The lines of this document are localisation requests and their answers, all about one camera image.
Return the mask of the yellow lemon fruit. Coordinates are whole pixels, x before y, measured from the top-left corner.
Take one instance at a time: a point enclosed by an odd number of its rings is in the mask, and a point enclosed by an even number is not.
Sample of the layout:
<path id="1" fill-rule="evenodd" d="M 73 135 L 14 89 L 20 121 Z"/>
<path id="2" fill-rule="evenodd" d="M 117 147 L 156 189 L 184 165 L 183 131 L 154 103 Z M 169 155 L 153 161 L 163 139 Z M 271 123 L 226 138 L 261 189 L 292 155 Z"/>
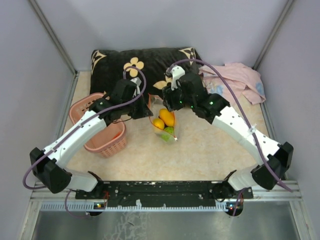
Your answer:
<path id="1" fill-rule="evenodd" d="M 159 130 L 164 130 L 165 128 L 165 123 L 162 119 L 160 118 L 155 118 L 153 121 L 152 121 L 152 124 L 155 128 L 159 129 Z"/>

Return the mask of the clear zip top bag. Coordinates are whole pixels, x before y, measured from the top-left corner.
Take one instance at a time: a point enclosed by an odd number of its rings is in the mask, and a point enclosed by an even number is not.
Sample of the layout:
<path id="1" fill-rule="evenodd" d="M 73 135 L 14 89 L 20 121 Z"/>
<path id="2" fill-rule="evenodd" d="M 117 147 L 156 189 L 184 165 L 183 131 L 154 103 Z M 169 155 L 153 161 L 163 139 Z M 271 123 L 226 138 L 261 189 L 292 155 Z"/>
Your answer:
<path id="1" fill-rule="evenodd" d="M 156 136 L 167 144 L 177 142 L 179 125 L 175 112 L 169 111 L 159 96 L 151 94 L 148 95 L 148 108 L 153 114 L 149 121 Z"/>

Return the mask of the orange mango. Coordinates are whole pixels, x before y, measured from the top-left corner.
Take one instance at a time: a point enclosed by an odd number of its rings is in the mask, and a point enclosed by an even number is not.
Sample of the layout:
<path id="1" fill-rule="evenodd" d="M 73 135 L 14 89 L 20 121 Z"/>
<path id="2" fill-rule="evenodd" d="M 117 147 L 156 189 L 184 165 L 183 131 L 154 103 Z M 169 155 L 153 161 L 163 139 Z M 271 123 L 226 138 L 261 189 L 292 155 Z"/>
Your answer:
<path id="1" fill-rule="evenodd" d="M 166 108 L 159 110 L 159 118 L 164 122 L 168 127 L 174 127 L 175 125 L 175 116 L 172 112 L 169 112 Z"/>

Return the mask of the orange carrot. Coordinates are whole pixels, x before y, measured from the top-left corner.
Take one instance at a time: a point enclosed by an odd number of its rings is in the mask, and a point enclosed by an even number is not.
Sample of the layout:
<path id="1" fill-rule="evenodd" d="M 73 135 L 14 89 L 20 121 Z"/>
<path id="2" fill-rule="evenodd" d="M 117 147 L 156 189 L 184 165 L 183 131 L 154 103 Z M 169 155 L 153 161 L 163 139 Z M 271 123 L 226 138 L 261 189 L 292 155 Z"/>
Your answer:
<path id="1" fill-rule="evenodd" d="M 112 138 L 112 140 L 118 138 L 120 135 L 121 135 L 121 132 L 119 132 L 118 134 L 116 134 L 116 135 Z"/>

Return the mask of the green custard apple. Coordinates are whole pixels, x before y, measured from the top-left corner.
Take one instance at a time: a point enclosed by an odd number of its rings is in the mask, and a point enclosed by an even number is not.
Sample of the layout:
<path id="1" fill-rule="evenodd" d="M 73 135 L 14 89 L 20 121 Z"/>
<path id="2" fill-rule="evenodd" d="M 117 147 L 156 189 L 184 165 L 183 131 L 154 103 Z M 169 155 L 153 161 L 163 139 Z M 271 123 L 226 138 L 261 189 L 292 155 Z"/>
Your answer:
<path id="1" fill-rule="evenodd" d="M 160 138 L 166 143 L 172 142 L 175 140 L 175 129 L 173 127 L 167 126 L 160 133 Z"/>

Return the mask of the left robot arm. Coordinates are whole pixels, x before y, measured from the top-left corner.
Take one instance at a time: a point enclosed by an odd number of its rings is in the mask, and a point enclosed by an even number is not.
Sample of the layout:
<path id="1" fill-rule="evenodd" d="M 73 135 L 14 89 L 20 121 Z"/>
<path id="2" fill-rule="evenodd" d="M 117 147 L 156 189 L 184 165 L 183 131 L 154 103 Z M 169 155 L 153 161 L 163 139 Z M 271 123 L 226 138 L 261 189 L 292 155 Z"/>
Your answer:
<path id="1" fill-rule="evenodd" d="M 44 149 L 34 148 L 29 154 L 29 170 L 53 194 L 69 189 L 87 192 L 95 199 L 101 197 L 104 192 L 101 180 L 90 172 L 68 170 L 68 162 L 92 137 L 121 116 L 133 120 L 150 117 L 152 112 L 143 98 L 146 87 L 145 78 L 120 79 L 111 93 L 95 99 L 60 138 Z"/>

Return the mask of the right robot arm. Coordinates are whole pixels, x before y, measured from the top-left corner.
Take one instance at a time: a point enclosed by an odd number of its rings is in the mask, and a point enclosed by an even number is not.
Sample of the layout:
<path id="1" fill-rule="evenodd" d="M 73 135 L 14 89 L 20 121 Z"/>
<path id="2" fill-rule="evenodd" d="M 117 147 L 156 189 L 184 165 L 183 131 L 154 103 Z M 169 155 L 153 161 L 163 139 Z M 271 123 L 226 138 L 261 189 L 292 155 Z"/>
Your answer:
<path id="1" fill-rule="evenodd" d="M 253 186 L 272 190 L 281 184 L 294 152 L 290 143 L 280 144 L 248 126 L 244 114 L 238 114 L 221 95 L 208 93 L 194 73 L 174 79 L 162 89 L 162 94 L 169 111 L 191 108 L 197 117 L 226 132 L 255 159 L 253 166 L 235 170 L 226 177 L 223 192 L 227 197 L 235 198 L 242 189 Z"/>

